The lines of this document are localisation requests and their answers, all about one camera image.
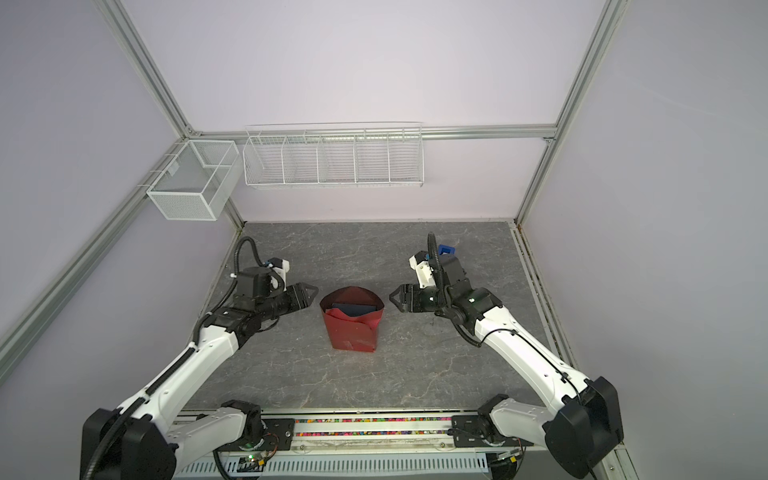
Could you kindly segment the dark blue gift box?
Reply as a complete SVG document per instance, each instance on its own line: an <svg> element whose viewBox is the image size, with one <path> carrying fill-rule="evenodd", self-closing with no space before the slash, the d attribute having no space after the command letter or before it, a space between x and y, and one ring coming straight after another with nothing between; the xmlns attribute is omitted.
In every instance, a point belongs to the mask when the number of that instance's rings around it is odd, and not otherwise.
<svg viewBox="0 0 768 480"><path fill-rule="evenodd" d="M360 317L375 312L377 308L374 305L334 303L329 311L331 310L337 310L347 317Z"/></svg>

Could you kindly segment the dark red wrapping paper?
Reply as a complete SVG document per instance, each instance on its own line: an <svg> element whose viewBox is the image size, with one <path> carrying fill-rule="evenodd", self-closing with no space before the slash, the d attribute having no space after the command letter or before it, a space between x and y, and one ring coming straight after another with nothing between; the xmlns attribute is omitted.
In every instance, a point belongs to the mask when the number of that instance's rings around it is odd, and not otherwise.
<svg viewBox="0 0 768 480"><path fill-rule="evenodd" d="M334 303L374 305L377 310L360 317L347 317L331 310ZM337 289L320 301L323 321L334 349L373 353L377 349L378 327L384 314L384 303L371 290L349 286Z"/></svg>

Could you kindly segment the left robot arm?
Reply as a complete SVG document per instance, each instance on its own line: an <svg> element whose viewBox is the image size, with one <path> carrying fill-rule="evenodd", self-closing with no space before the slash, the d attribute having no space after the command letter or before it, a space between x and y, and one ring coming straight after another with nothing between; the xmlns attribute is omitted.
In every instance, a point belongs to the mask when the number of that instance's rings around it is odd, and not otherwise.
<svg viewBox="0 0 768 480"><path fill-rule="evenodd" d="M267 434L260 406L230 400L185 427L174 420L205 381L253 336L310 307L319 290L290 284L285 259L257 258L244 268L241 237L222 298L195 323L185 349L153 380L118 407L98 409L83 425L79 475L83 479L170 479L200 457L228 444L260 446Z"/></svg>

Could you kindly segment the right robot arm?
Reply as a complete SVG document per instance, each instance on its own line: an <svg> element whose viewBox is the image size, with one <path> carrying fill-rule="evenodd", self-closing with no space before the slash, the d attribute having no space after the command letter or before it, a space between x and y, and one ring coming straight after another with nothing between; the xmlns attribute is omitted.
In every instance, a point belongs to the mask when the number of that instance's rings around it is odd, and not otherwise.
<svg viewBox="0 0 768 480"><path fill-rule="evenodd" d="M403 313L432 313L451 322L476 348L490 347L534 390L542 404L499 395L478 409L485 441L506 438L547 448L569 475L583 479L624 440L618 391L604 377L589 378L535 339L490 290L471 285L459 259L439 251L435 235L409 264L414 284L390 295Z"/></svg>

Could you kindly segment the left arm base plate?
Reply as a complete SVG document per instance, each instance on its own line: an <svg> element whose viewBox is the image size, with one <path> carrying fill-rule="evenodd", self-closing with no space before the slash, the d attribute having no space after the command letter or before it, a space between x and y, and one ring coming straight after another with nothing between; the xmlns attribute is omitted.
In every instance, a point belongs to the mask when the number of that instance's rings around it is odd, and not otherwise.
<svg viewBox="0 0 768 480"><path fill-rule="evenodd" d="M242 437L220 447L221 452L288 451L294 438L294 418L267 418L262 420L260 437Z"/></svg>

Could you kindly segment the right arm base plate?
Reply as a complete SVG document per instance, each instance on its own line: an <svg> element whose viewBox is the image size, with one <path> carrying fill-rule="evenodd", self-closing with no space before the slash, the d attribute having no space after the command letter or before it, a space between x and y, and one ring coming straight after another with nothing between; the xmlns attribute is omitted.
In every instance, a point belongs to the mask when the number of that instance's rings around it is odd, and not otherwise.
<svg viewBox="0 0 768 480"><path fill-rule="evenodd" d="M486 417L476 414L453 415L448 434L458 448L532 446L524 439L503 436Z"/></svg>

